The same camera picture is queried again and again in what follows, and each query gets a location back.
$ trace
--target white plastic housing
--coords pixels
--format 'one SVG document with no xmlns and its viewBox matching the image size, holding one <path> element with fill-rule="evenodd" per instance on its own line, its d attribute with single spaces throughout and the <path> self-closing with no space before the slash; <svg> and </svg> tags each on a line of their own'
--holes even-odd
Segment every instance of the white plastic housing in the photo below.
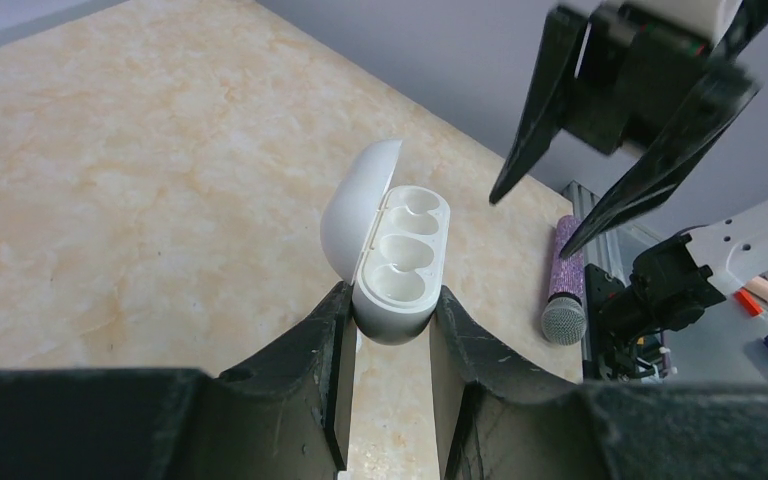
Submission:
<svg viewBox="0 0 768 480">
<path fill-rule="evenodd" d="M 428 324 L 449 234 L 449 205 L 440 195 L 415 186 L 387 192 L 401 145 L 376 142 L 355 158 L 319 232 L 328 263 L 354 285 L 361 332 L 388 345 L 409 341 Z"/>
<path fill-rule="evenodd" d="M 397 345 L 428 324 L 443 285 L 449 204 L 422 187 L 390 190 L 358 266 L 352 304 L 367 337 Z"/>
<path fill-rule="evenodd" d="M 742 0 L 608 0 L 617 7 L 631 3 L 711 41 L 720 43 Z"/>
<path fill-rule="evenodd" d="M 728 220 L 688 232 L 687 251 L 696 265 L 708 265 L 708 283 L 723 295 L 740 290 L 768 271 L 768 200 Z"/>
</svg>

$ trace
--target black plastic part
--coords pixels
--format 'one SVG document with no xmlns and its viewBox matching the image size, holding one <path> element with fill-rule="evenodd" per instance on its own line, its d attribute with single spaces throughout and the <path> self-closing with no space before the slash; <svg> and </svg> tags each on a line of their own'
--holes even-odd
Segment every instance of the black plastic part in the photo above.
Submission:
<svg viewBox="0 0 768 480">
<path fill-rule="evenodd" d="M 490 203 L 496 204 L 507 195 L 537 164 L 561 130 L 563 115 L 572 100 L 572 81 L 586 31 L 587 18 L 566 7 L 556 7 L 546 16 L 528 99 L 514 145 L 490 191 Z"/>
<path fill-rule="evenodd" d="M 0 478 L 328 479 L 346 468 L 352 288 L 211 379 L 195 369 L 0 371 Z"/>
<path fill-rule="evenodd" d="M 692 233 L 675 235 L 641 253 L 630 285 L 595 313 L 593 322 L 622 341 L 661 330 L 681 330 L 705 309 L 725 301 L 708 283 L 711 269 L 696 265 L 685 245 Z"/>
<path fill-rule="evenodd" d="M 441 478 L 768 478 L 768 386 L 574 385 L 445 287 L 430 340 Z"/>
<path fill-rule="evenodd" d="M 584 267 L 584 293 L 587 297 L 587 345 L 590 348 L 589 359 L 582 362 L 582 372 L 585 380 L 608 380 L 620 372 L 615 365 L 606 364 L 605 356 L 609 357 L 616 349 L 610 332 L 596 320 L 600 318 L 599 310 L 613 296 L 620 294 L 625 285 L 610 273 L 596 265 L 587 264 Z"/>
<path fill-rule="evenodd" d="M 759 89 L 730 61 L 706 55 L 698 38 L 663 25 L 649 29 L 606 6 L 589 18 L 563 6 L 546 17 L 516 139 L 490 202 L 534 167 L 561 129 L 606 155 L 624 144 L 644 152 L 583 220 L 564 258 L 663 204 Z"/>
</svg>

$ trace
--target microphone grille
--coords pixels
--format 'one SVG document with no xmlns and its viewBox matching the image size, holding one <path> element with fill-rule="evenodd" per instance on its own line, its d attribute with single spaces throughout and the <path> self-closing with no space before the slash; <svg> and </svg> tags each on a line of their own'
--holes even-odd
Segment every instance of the microphone grille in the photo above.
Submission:
<svg viewBox="0 0 768 480">
<path fill-rule="evenodd" d="M 574 345 L 587 330 L 584 308 L 575 299 L 557 297 L 543 311 L 543 335 L 552 343 Z"/>
</svg>

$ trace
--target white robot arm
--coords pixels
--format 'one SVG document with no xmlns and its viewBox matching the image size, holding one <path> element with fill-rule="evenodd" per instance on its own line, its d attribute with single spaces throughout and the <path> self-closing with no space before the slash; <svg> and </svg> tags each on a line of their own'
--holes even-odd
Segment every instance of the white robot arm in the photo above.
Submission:
<svg viewBox="0 0 768 480">
<path fill-rule="evenodd" d="M 729 219 L 687 232 L 687 251 L 707 265 L 714 288 L 729 295 L 768 271 L 768 200 Z"/>
</svg>

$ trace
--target purple glittery microphone handle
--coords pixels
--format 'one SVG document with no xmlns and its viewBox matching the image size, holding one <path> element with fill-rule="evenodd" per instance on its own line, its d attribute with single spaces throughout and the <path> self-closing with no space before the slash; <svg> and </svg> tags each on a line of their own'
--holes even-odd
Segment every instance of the purple glittery microphone handle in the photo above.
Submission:
<svg viewBox="0 0 768 480">
<path fill-rule="evenodd" d="M 552 252 L 552 276 L 549 277 L 549 300 L 559 294 L 572 295 L 579 303 L 584 299 L 584 252 L 579 250 L 569 258 L 560 258 L 561 248 L 580 224 L 581 221 L 572 215 L 558 220 Z"/>
</svg>

